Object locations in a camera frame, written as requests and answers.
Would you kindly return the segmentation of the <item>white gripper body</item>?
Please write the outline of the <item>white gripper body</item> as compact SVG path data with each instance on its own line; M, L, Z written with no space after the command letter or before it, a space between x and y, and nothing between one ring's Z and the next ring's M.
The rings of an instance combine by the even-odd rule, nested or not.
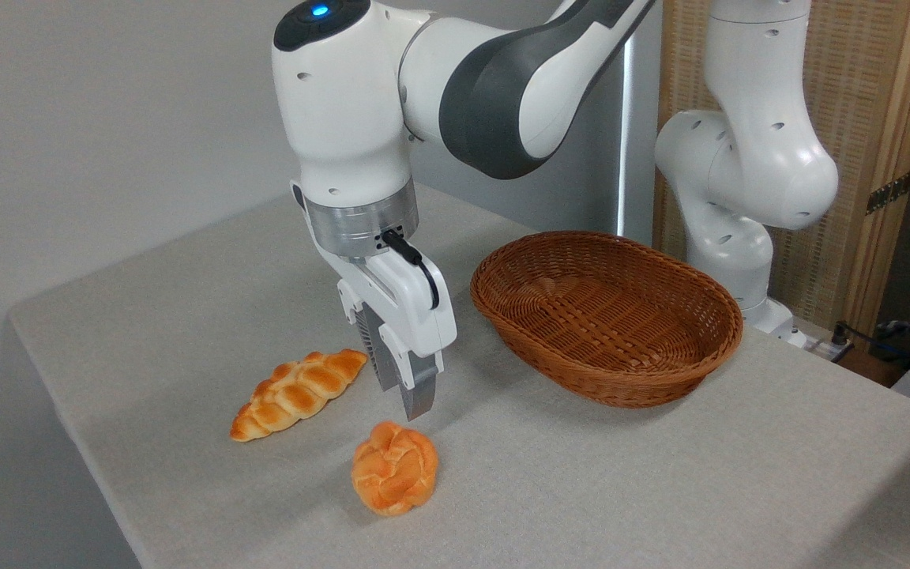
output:
M440 270L422 254L410 262L382 238L393 231L405 239L418 228L414 184L356 208L315 204L299 184L292 188L319 254L409 349L425 357L451 345L457 331Z

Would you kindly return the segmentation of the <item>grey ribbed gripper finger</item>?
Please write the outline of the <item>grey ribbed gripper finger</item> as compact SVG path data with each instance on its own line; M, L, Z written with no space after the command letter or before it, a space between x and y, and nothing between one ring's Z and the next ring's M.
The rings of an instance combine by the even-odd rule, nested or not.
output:
M445 370L443 353L421 357L409 349L389 325L380 325L378 332L397 370L407 419L416 420L432 409L436 378Z
M362 301L354 289L346 281L338 282L340 301L344 308L347 320L356 324L360 333L365 352L374 367L382 391L389 391L400 384L400 370L389 346L385 344L380 335L380 326L384 323L375 310Z

